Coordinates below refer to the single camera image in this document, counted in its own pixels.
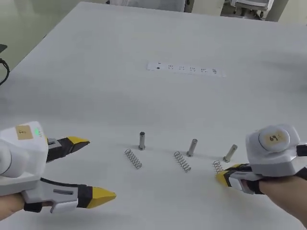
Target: black cable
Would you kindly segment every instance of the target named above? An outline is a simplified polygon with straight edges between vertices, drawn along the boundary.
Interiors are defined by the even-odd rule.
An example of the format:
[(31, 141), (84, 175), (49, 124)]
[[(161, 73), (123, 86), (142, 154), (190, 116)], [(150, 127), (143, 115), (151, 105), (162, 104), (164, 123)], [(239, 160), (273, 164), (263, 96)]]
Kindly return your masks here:
[(9, 68), (8, 63), (6, 63), (5, 60), (3, 60), (2, 58), (0, 58), (0, 64), (2, 64), (6, 68), (6, 76), (3, 79), (3, 81), (0, 82), (0, 85), (2, 85), (8, 79), (8, 77), (9, 77), (10, 68)]

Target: black strap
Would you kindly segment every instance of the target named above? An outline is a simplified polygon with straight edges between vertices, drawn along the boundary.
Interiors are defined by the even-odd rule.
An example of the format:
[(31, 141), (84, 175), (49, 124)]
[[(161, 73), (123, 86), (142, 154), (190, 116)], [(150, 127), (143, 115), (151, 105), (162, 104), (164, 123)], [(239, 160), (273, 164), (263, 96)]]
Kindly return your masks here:
[(40, 212), (43, 208), (43, 203), (31, 203), (31, 204), (24, 204), (24, 210), (27, 212)]

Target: wall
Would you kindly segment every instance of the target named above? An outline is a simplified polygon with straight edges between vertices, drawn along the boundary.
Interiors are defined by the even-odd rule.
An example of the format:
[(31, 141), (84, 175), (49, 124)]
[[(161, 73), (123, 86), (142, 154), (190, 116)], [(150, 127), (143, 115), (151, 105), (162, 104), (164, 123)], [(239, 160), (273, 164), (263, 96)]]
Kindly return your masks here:
[(224, 0), (194, 0), (192, 13), (220, 15), (223, 5)]
[(275, 0), (267, 21), (307, 24), (307, 0)]

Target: metal pin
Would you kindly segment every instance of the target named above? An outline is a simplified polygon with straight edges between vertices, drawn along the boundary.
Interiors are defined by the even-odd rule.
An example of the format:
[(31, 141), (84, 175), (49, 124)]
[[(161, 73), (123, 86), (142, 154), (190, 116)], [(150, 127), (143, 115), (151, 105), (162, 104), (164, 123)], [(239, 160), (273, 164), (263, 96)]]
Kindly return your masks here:
[(226, 163), (229, 163), (230, 162), (230, 158), (233, 156), (233, 154), (235, 153), (237, 148), (238, 148), (237, 145), (232, 145), (232, 147), (230, 148), (230, 150), (227, 153), (227, 155), (223, 157), (223, 161), (225, 161)]
[(190, 145), (190, 148), (189, 148), (189, 150), (187, 151), (187, 156), (188, 156), (188, 157), (192, 157), (192, 156), (193, 156), (194, 150), (195, 150), (195, 147), (196, 147), (197, 142), (198, 142), (197, 139), (193, 139), (193, 140), (192, 140), (192, 143), (191, 143), (191, 145)]
[(145, 149), (145, 133), (141, 132), (139, 150), (144, 150), (144, 149)]

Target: white plastic housing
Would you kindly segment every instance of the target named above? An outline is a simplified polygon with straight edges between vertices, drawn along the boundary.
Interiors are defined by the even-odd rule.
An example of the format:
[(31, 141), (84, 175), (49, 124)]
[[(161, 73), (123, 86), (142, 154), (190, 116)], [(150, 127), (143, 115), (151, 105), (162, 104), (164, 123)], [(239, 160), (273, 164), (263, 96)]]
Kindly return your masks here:
[(268, 126), (247, 135), (246, 149), (251, 165), (291, 162), (295, 157), (300, 138), (293, 126)]
[[(11, 163), (8, 169), (8, 152)], [(20, 191), (26, 182), (40, 180), (46, 165), (48, 142), (41, 125), (29, 122), (0, 131), (0, 186), (20, 184)]]

